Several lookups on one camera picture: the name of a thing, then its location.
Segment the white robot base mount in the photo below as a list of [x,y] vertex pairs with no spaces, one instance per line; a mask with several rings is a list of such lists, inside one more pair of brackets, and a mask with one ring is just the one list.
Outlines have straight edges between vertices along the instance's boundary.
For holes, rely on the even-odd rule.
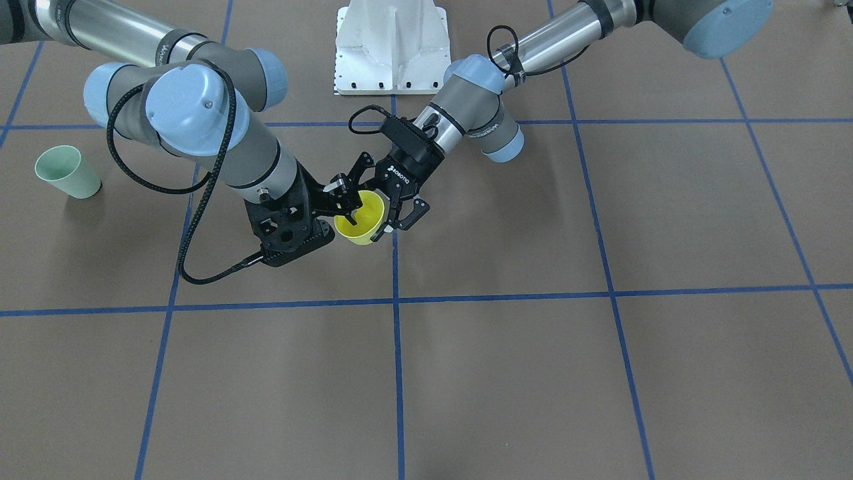
[[444,86],[450,31],[435,2],[351,1],[336,19],[336,95],[434,95]]

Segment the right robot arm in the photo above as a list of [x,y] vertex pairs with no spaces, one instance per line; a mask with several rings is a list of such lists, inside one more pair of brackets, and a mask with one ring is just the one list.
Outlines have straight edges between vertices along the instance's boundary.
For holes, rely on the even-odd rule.
[[[146,188],[169,195],[202,191],[179,250],[189,243],[216,185],[243,198],[260,249],[231,267],[284,265],[333,240],[328,217],[355,224],[362,207],[353,175],[317,182],[258,113],[279,104],[289,82],[265,49],[235,51],[191,29],[113,1],[3,1],[2,43],[57,41],[103,53],[83,103],[107,130],[116,164]],[[182,189],[143,179],[120,158],[116,137],[194,161],[207,175]]]

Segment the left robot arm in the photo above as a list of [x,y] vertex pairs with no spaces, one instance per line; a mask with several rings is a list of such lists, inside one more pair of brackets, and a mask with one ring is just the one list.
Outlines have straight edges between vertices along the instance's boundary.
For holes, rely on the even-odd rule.
[[566,67],[613,31],[652,22],[686,51],[716,59],[751,40],[772,8],[771,1],[579,1],[530,33],[515,35],[509,45],[488,49],[487,57],[454,61],[417,118],[369,106],[381,113],[377,133],[392,149],[381,160],[363,153],[350,173],[328,186],[343,195],[335,230],[353,243],[369,244],[411,228],[429,210],[421,188],[461,139],[476,141],[491,161],[515,158],[524,134],[502,96],[527,79]]

